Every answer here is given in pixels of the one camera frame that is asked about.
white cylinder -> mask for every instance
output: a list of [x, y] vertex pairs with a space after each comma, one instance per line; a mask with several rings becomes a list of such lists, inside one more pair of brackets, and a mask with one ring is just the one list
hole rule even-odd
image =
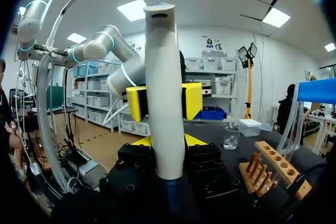
[[149, 125], [157, 174], [177, 179], [183, 173], [184, 129], [180, 53], [175, 5], [144, 8], [146, 13], [145, 73]]

blue panel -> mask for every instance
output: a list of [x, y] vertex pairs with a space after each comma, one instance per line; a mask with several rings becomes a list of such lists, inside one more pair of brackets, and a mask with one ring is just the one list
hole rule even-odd
[[298, 101], [336, 104], [336, 78], [301, 82]]

black table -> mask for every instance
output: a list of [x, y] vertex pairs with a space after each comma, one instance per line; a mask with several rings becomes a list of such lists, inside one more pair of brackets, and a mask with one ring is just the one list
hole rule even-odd
[[[216, 144], [222, 151], [222, 160], [228, 171], [234, 176], [238, 177], [243, 181], [240, 174], [238, 164], [242, 162], [249, 162], [251, 156], [254, 152], [259, 152], [255, 146], [257, 141], [266, 141], [274, 149], [277, 148], [280, 142], [281, 135], [276, 132], [261, 131], [259, 136], [244, 137], [242, 134], [239, 136], [238, 146], [235, 150], [226, 150], [223, 148], [224, 141], [224, 126], [218, 124], [208, 124], [208, 123], [185, 123], [184, 124], [185, 133], [198, 138], [199, 140], [206, 143]], [[268, 170], [275, 174], [275, 170], [272, 168], [271, 164], [266, 160], [262, 159], [264, 164], [267, 164]], [[298, 170], [300, 173], [304, 173], [309, 168], [316, 166], [318, 164], [326, 163], [326, 160], [320, 156], [314, 154], [312, 151], [300, 146], [300, 148], [294, 152], [290, 163]], [[323, 170], [317, 169], [315, 172], [307, 176], [307, 181], [312, 187], [314, 187], [322, 174]]]

white wall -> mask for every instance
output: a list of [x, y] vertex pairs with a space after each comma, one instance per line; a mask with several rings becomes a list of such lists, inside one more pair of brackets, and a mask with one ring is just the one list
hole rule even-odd
[[323, 60], [320, 62], [320, 68], [336, 64], [336, 58], [332, 57], [328, 60]]
[[[287, 94], [287, 87], [297, 81], [305, 81], [305, 70], [318, 73], [319, 64], [311, 59], [304, 52], [293, 46], [273, 40], [271, 38], [254, 35], [249, 32], [216, 27], [195, 27], [178, 28], [178, 41], [180, 50], [185, 58], [197, 58], [202, 56], [205, 49], [204, 38], [202, 36], [222, 38], [223, 52], [229, 57], [236, 57], [236, 51], [242, 46], [248, 47], [254, 42], [258, 47], [257, 58], [253, 67], [253, 91], [251, 113], [254, 119], [263, 122], [270, 121], [271, 105], [284, 99]], [[144, 33], [127, 36], [127, 42], [138, 43], [144, 48]], [[245, 114], [245, 102], [247, 97], [246, 71], [240, 68], [240, 83], [238, 91], [239, 112], [242, 118]], [[262, 105], [264, 112], [260, 112], [259, 105], [261, 96], [261, 78], [263, 79]]]

wooden floor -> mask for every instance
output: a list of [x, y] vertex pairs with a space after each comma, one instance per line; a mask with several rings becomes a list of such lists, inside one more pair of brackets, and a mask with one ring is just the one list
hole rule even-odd
[[[55, 119], [57, 121], [57, 142], [64, 143], [63, 139], [66, 137], [64, 116], [57, 115]], [[117, 128], [111, 132], [108, 128], [87, 123], [76, 116], [72, 116], [70, 119], [76, 144], [79, 140], [81, 148], [107, 170], [114, 166], [118, 159], [118, 150], [123, 144], [134, 143], [143, 138], [143, 136], [128, 133], [119, 134]]]

